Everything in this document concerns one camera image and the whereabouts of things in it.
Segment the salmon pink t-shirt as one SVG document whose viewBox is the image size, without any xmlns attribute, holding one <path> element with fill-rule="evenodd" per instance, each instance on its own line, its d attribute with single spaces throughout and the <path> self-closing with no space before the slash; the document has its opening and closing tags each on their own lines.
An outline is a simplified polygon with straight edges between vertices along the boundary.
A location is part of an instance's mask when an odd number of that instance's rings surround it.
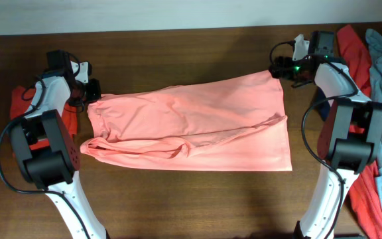
<svg viewBox="0 0 382 239">
<path fill-rule="evenodd" d="M 88 107 L 80 151 L 103 163 L 173 171 L 290 171 L 281 83 L 267 71 L 152 92 L 105 94 Z"/>
</svg>

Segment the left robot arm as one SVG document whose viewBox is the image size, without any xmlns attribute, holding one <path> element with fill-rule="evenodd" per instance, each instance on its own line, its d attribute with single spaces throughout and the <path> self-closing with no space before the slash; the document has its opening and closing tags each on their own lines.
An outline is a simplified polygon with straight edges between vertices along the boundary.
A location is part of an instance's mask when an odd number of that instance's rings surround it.
<svg viewBox="0 0 382 239">
<path fill-rule="evenodd" d="M 92 66 L 64 50 L 47 52 L 47 69 L 36 77 L 25 113 L 3 130 L 23 179 L 58 209 L 73 238 L 109 238 L 95 216 L 80 182 L 80 152 L 62 121 L 65 106 L 83 108 L 101 98 Z"/>
</svg>

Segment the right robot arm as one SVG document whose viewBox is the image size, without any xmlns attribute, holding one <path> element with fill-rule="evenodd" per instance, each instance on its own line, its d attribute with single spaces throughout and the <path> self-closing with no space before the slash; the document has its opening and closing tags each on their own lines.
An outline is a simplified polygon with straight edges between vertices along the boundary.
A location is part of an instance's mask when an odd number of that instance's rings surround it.
<svg viewBox="0 0 382 239">
<path fill-rule="evenodd" d="M 311 156 L 321 164 L 320 174 L 293 238 L 333 238 L 349 189 L 379 152 L 382 103 L 372 101 L 359 89 L 344 59 L 335 56 L 334 39 L 334 33 L 328 31 L 314 31 L 310 39 L 299 34 L 287 41 L 293 50 L 291 57 L 269 59 L 274 78 L 292 80 L 293 88 L 314 84 L 324 94 L 305 111 L 302 127 L 312 110 L 330 105 L 317 150 L 305 143 Z"/>
</svg>

